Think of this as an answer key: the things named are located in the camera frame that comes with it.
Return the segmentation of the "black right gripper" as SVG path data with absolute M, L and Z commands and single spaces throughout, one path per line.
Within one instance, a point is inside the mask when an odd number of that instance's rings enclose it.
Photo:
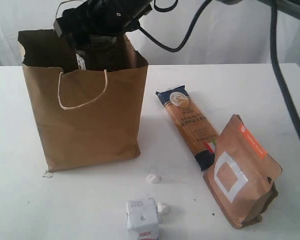
M 83 47 L 93 38 L 115 38 L 136 31 L 140 18 L 152 10 L 150 0 L 87 0 L 62 12 L 53 28 L 74 48 Z

